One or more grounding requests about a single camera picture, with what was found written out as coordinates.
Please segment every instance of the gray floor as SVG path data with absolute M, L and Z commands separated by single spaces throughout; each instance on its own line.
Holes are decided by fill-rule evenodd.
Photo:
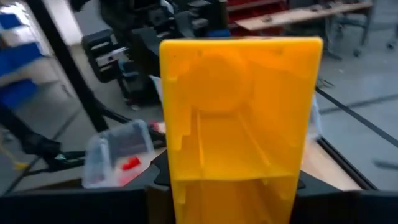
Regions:
M 391 23 L 398 20 L 398 2 L 379 0 L 376 24 Z M 324 57 L 320 77 L 334 84 L 334 88 L 323 90 L 346 105 L 354 105 L 353 110 L 370 120 L 390 135 L 398 138 L 398 51 L 386 50 L 386 42 L 392 36 L 391 30 L 377 31 L 370 35 L 369 45 L 361 58 L 355 58 L 352 51 L 358 43 L 360 30 L 348 27 L 344 38 L 336 43 L 336 52 L 343 56 L 342 62 Z M 145 121 L 162 120 L 161 107 L 132 111 L 121 99 L 115 82 L 102 84 L 96 81 L 90 66 L 86 62 L 81 48 L 72 48 L 73 55 L 95 95 L 110 108 L 132 119 Z M 370 105 L 357 105 L 357 102 L 393 96 L 385 101 Z M 379 137 L 369 128 L 356 121 L 350 115 L 317 95 L 322 114 L 323 135 L 355 165 L 367 178 L 380 189 L 398 189 L 398 170 L 384 170 L 373 164 L 375 159 L 398 163 L 398 149 Z M 17 114 L 37 132 L 53 138 L 69 120 L 72 123 L 62 132 L 58 140 L 63 150 L 84 150 L 89 138 L 95 134 L 85 112 L 76 98 L 68 97 L 59 83 L 50 83 L 40 87 L 33 99 L 19 108 Z M 22 161 L 31 161 L 32 156 L 20 152 L 17 142 L 6 147 Z M 0 190 L 5 189 L 17 176 L 12 164 L 0 156 Z M 37 164 L 34 169 L 43 167 Z M 31 188 L 69 179 L 79 175 L 81 169 L 41 174 L 28 177 L 21 182 L 17 190 Z

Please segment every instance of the yellow plastic part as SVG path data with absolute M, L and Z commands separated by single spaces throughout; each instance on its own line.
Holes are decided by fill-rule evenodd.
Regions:
M 160 46 L 177 224 L 288 223 L 322 40 Z

